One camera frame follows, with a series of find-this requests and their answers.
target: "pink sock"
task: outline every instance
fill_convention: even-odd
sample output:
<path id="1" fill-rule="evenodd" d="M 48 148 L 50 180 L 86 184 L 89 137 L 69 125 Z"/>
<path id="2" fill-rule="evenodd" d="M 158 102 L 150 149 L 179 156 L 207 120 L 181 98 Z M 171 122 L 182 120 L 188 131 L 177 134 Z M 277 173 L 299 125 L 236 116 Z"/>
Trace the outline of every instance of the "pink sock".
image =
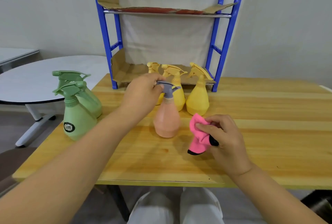
<path id="1" fill-rule="evenodd" d="M 214 140 L 214 142 L 216 142 L 216 140 L 213 137 L 211 137 L 209 134 L 207 134 L 201 130 L 198 130 L 195 126 L 195 124 L 197 124 L 197 123 L 201 123 L 203 125 L 210 124 L 210 123 L 206 122 L 205 119 L 203 117 L 201 117 L 200 115 L 198 115 L 197 113 L 195 115 L 193 115 L 193 117 L 189 123 L 189 129 L 194 135 L 193 141 L 191 142 L 189 149 L 188 149 L 188 153 L 191 155 L 198 155 L 198 154 L 205 152 L 211 146 L 210 138 L 212 138 Z"/>

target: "cardboard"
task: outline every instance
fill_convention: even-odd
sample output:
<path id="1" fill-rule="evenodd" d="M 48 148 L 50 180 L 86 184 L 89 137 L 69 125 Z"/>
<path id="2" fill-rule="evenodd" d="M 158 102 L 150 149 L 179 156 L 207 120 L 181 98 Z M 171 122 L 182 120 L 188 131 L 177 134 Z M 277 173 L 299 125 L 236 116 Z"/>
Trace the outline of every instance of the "cardboard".
<path id="1" fill-rule="evenodd" d="M 161 7 L 122 7 L 119 3 L 119 0 L 97 0 L 97 2 L 108 10 L 116 10 L 123 12 L 132 12 L 132 13 L 176 13 L 176 14 L 214 14 L 217 11 L 231 7 L 236 3 L 230 4 L 216 4 L 211 7 L 207 7 L 203 10 L 191 10 L 191 9 L 182 9 L 182 8 L 161 8 Z"/>
<path id="2" fill-rule="evenodd" d="M 117 83 L 130 83 L 134 78 L 149 72 L 149 68 L 146 64 L 127 63 L 124 48 L 120 49 L 118 52 L 114 54 L 114 56 L 111 58 L 111 65 L 112 65 L 113 80 L 116 81 Z M 176 65 L 176 66 L 188 72 L 187 74 L 181 75 L 181 84 L 195 85 L 197 83 L 198 76 L 192 76 L 188 78 L 188 75 L 191 71 L 191 67 L 184 65 Z M 158 70 L 161 75 L 164 73 L 164 69 L 161 66 L 159 67 Z M 166 80 L 169 82 L 172 79 L 173 76 L 169 76 L 166 78 Z M 212 85 L 214 83 L 215 81 L 213 80 L 212 81 L 206 80 L 207 85 L 209 84 Z"/>

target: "white table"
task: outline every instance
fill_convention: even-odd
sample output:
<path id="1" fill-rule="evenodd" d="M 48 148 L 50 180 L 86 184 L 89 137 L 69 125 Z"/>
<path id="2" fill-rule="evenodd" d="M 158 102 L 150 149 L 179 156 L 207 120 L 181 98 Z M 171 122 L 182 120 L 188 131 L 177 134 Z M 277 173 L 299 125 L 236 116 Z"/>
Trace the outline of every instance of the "white table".
<path id="1" fill-rule="evenodd" d="M 38 53 L 39 50 L 33 49 L 15 49 L 12 47 L 0 47 L 0 67 L 2 71 L 8 71 L 12 68 L 11 62 L 18 59 Z"/>
<path id="2" fill-rule="evenodd" d="M 36 121 L 16 142 L 17 147 L 25 147 L 24 144 L 47 120 L 55 119 L 54 113 L 42 116 L 33 105 L 64 100 L 64 97 L 52 93 L 59 84 L 58 77 L 52 76 L 53 70 L 91 74 L 84 79 L 89 89 L 110 72 L 105 56 L 75 55 L 37 61 L 2 73 L 0 103 L 25 105 Z"/>

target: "sticker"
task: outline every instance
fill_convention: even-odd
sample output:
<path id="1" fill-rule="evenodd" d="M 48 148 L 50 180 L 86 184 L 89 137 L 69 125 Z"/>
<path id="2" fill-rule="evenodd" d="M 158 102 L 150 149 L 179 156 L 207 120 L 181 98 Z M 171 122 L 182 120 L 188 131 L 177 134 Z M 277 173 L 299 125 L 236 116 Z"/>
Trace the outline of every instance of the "sticker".
<path id="1" fill-rule="evenodd" d="M 72 123 L 64 122 L 63 127 L 67 132 L 73 132 L 75 130 L 75 126 Z"/>

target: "green spray nozzle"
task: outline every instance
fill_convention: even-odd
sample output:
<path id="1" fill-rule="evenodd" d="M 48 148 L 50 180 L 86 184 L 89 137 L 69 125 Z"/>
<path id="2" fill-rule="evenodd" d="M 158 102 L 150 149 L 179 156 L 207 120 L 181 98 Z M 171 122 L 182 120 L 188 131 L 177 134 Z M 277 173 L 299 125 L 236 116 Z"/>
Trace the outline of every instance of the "green spray nozzle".
<path id="1" fill-rule="evenodd" d="M 174 85 L 172 83 L 165 82 L 165 81 L 157 81 L 157 85 L 158 84 L 164 85 L 163 92 L 165 93 L 164 94 L 165 98 L 172 98 L 173 92 L 181 88 L 180 86 L 175 86 L 174 88 L 172 88 Z"/>
<path id="2" fill-rule="evenodd" d="M 64 96 L 65 100 L 71 100 L 74 97 L 73 96 L 79 96 L 83 97 L 86 100 L 97 104 L 95 100 L 92 99 L 91 96 L 89 96 L 84 90 L 86 89 L 86 82 L 85 81 L 76 81 L 76 82 L 71 82 L 67 83 L 60 88 L 57 88 L 53 92 L 57 95 L 60 94 Z"/>
<path id="3" fill-rule="evenodd" d="M 69 82 L 83 81 L 86 77 L 90 76 L 91 74 L 84 74 L 82 72 L 73 71 L 73 70 L 55 70 L 52 71 L 52 75 L 59 77 L 60 81 L 58 88 L 60 88 Z"/>

